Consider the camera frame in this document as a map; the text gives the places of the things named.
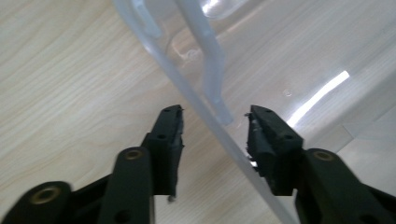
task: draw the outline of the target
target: plastic handle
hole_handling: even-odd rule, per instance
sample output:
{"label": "plastic handle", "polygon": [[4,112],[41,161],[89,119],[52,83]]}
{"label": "plastic handle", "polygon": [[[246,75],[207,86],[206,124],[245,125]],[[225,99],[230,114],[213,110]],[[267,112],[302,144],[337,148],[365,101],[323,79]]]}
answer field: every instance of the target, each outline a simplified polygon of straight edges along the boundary
{"label": "plastic handle", "polygon": [[203,91],[206,100],[215,110],[218,122],[230,124],[233,117],[221,97],[221,84],[224,77],[224,54],[215,32],[198,1],[176,0],[184,20],[194,35],[205,57]]}
{"label": "plastic handle", "polygon": [[134,11],[145,25],[145,32],[152,37],[160,37],[163,33],[146,8],[145,0],[131,0],[131,3],[134,6]]}

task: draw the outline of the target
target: clear plastic container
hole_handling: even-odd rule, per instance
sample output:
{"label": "clear plastic container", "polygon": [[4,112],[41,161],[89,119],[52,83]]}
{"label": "clear plastic container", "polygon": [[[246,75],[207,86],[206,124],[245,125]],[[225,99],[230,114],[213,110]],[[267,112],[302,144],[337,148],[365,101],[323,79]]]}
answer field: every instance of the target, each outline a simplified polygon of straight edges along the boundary
{"label": "clear plastic container", "polygon": [[114,0],[273,211],[297,222],[246,159],[250,105],[396,195],[394,0]]}

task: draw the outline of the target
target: brass screw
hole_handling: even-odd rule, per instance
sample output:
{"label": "brass screw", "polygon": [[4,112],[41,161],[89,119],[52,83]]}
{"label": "brass screw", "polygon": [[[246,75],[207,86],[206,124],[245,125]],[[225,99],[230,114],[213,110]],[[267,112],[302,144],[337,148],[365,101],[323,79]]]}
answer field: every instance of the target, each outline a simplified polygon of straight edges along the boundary
{"label": "brass screw", "polygon": [[129,161],[136,160],[143,156],[143,153],[139,150],[130,150],[127,153],[125,153],[125,158]]}
{"label": "brass screw", "polygon": [[334,160],[334,156],[332,156],[332,154],[330,154],[328,152],[324,152],[324,151],[316,151],[316,152],[314,152],[314,156],[321,161]]}
{"label": "brass screw", "polygon": [[31,198],[30,203],[32,204],[42,204],[49,203],[59,196],[61,190],[56,186],[46,187],[38,192],[36,192]]}

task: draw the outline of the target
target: wood grain surface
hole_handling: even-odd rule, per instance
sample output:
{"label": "wood grain surface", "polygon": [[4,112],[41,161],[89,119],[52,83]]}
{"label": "wood grain surface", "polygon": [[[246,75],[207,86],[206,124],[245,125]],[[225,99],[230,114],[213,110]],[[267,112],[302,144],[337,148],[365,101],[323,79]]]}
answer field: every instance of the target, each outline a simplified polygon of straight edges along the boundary
{"label": "wood grain surface", "polygon": [[0,2],[0,218],[28,189],[79,189],[181,104],[178,200],[157,223],[278,223],[109,0]]}

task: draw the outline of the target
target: screw hole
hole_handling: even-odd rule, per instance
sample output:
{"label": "screw hole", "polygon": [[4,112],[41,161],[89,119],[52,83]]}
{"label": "screw hole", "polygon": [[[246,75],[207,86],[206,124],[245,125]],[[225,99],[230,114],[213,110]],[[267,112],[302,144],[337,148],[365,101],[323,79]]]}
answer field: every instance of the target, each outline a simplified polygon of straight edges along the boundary
{"label": "screw hole", "polygon": [[320,159],[322,161],[332,161],[333,157],[331,154],[327,153],[327,152],[323,152],[323,151],[316,151],[314,152],[314,156],[317,159]]}
{"label": "screw hole", "polygon": [[143,153],[139,150],[131,150],[125,153],[125,158],[131,161],[141,157],[142,155]]}
{"label": "screw hole", "polygon": [[371,215],[362,215],[359,217],[359,219],[367,224],[378,224],[378,219],[376,219],[375,217],[371,216]]}
{"label": "screw hole", "polygon": [[115,216],[114,220],[117,223],[125,223],[131,219],[131,212],[128,210],[119,211]]}
{"label": "screw hole", "polygon": [[32,198],[30,198],[30,203],[32,204],[42,204],[49,203],[54,200],[61,193],[61,190],[56,186],[46,187],[39,192],[35,193]]}

